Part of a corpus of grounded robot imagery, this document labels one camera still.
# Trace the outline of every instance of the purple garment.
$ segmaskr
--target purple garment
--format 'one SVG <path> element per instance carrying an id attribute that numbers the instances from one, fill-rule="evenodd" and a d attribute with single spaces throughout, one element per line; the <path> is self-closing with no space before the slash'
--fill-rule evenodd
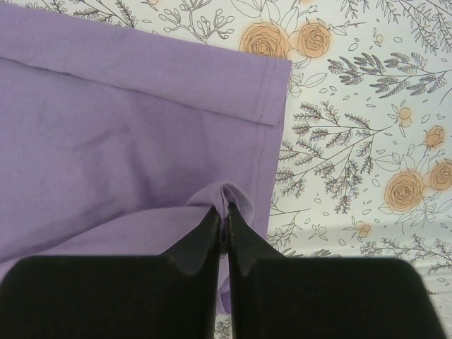
<path id="1" fill-rule="evenodd" d="M 265 236 L 289 61 L 5 4 L 0 31 L 0 278 L 161 253 L 227 201 Z"/>

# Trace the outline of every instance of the rose illustration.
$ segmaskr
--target rose illustration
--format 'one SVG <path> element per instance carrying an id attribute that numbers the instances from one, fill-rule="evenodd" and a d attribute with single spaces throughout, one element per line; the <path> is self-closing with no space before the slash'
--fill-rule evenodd
<path id="1" fill-rule="evenodd" d="M 425 143 L 428 148 L 436 147 L 444 140 L 444 129 L 441 126 L 433 126 L 427 133 Z"/>
<path id="2" fill-rule="evenodd" d="M 411 210 L 422 200 L 424 184 L 416 172 L 396 174 L 386 186 L 384 198 L 393 212 Z"/>
<path id="3" fill-rule="evenodd" d="M 436 190 L 448 189 L 452 186 L 452 162 L 443 162 L 433 167 L 424 178 L 424 183 Z"/>
<path id="4" fill-rule="evenodd" d="M 273 23 L 254 23 L 243 34 L 239 49 L 243 52 L 286 59 L 289 52 L 287 33 Z"/>
<path id="5" fill-rule="evenodd" d="M 289 43 L 291 48 L 296 49 L 300 54 L 318 58 L 328 51 L 330 35 L 330 32 L 320 23 L 309 23 L 293 32 L 290 35 Z"/>

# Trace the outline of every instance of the folded edge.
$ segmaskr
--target folded edge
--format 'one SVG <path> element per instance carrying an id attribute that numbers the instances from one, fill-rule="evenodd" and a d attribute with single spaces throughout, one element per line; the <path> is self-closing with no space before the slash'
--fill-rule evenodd
<path id="1" fill-rule="evenodd" d="M 0 31 L 4 59 L 261 124 L 284 114 L 288 60 L 8 4 Z"/>

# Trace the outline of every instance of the stitched seam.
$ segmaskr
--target stitched seam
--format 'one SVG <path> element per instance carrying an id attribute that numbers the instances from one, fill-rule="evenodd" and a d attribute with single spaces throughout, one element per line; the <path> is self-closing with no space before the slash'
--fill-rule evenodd
<path id="1" fill-rule="evenodd" d="M 264 100 L 263 100 L 263 107 L 262 107 L 262 110 L 261 110 L 261 116 L 259 117 L 259 122 L 262 122 L 263 113 L 265 112 L 266 107 L 267 107 L 268 94 L 270 93 L 270 90 L 272 88 L 271 85 L 272 85 L 273 78 L 274 78 L 273 74 L 275 74 L 275 68 L 276 68 L 276 60 L 273 60 L 273 68 L 272 68 L 271 73 L 270 73 L 270 83 L 268 84 L 267 93 L 266 93 L 266 96 L 264 97 Z"/>
<path id="2" fill-rule="evenodd" d="M 262 147 L 261 147 L 261 152 L 260 152 L 260 154 L 259 154 L 259 159 L 258 159 L 258 162 L 257 162 L 257 182 L 256 182 L 256 192 L 255 192 L 255 194 L 254 194 L 254 201 L 257 201 L 257 193 L 258 193 L 258 188 L 259 188 L 259 179 L 261 178 L 261 171 L 260 171 L 260 169 L 261 169 L 261 160 L 262 160 L 262 154 L 263 154 L 263 149 L 264 149 L 264 147 L 265 147 L 265 140 L 266 140 L 266 136 L 267 136 L 267 126 L 264 126 L 263 127 L 263 142 L 262 142 Z M 256 219 L 256 215 L 257 215 L 257 208 L 258 208 L 258 206 L 255 206 L 255 208 L 254 208 L 254 219 Z M 256 224 L 254 223 L 254 220 L 253 220 L 253 227 L 252 227 L 253 229 L 255 229 L 256 228 Z"/>
<path id="3" fill-rule="evenodd" d="M 259 90 L 257 92 L 256 104 L 254 105 L 253 113 L 251 114 L 251 120 L 252 121 L 254 120 L 254 116 L 256 115 L 256 112 L 257 112 L 257 109 L 258 109 L 258 106 L 259 106 L 259 101 L 261 99 L 261 92 L 262 92 L 263 81 L 266 78 L 267 70 L 268 70 L 268 60 L 269 59 L 266 59 L 266 65 L 265 65 L 265 68 L 263 70 L 262 77 L 261 77 L 261 83 L 259 84 Z"/>

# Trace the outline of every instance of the floral tablecloth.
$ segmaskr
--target floral tablecloth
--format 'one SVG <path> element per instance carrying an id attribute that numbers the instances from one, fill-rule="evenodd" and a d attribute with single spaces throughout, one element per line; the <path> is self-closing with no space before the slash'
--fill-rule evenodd
<path id="1" fill-rule="evenodd" d="M 268 241 L 408 260 L 452 335 L 452 0 L 0 2 L 291 59 Z"/>

